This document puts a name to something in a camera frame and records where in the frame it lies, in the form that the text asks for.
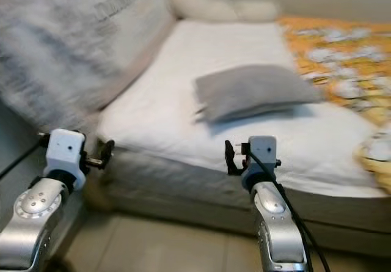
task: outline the bed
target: bed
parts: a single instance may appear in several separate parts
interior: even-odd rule
[[[352,155],[372,123],[327,102],[217,125],[196,114],[199,76],[249,64],[295,70],[282,33],[277,23],[179,22],[101,115],[100,138],[117,143],[107,191],[119,210],[253,233],[248,194],[225,172],[224,141],[270,134],[277,178],[321,245],[390,256],[391,200]]]

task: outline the yellow floral blanket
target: yellow floral blanket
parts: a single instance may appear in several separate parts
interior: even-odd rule
[[[292,17],[280,24],[301,76],[379,126],[356,157],[391,193],[391,24]]]

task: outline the white bed sheet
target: white bed sheet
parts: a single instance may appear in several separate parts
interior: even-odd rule
[[[126,149],[226,171],[226,139],[240,143],[270,134],[282,160],[276,174],[286,187],[328,196],[386,196],[353,159],[374,127],[348,109],[322,103],[218,125],[197,120],[194,80],[246,64],[294,69],[277,24],[182,21],[152,66],[104,110],[99,135]]]

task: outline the gray pillow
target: gray pillow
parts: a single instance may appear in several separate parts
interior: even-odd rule
[[[251,65],[197,78],[196,93],[208,121],[223,121],[323,100],[299,75],[276,65]]]

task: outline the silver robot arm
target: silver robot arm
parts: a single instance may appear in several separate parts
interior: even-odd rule
[[[246,155],[244,169],[236,167],[233,147],[229,141],[225,142],[228,174],[241,176],[242,185],[252,199],[263,271],[307,271],[307,255],[291,210],[269,175],[249,152],[261,160],[273,175],[274,168],[281,162],[276,159],[276,139],[272,136],[252,136],[248,143],[241,144],[241,154]]]
[[[108,142],[101,160],[87,158],[85,137],[68,130],[54,130],[46,151],[47,166],[13,206],[13,215],[0,233],[0,272],[39,272],[48,255],[51,233],[73,190],[83,187],[88,168],[104,168],[114,142]]]

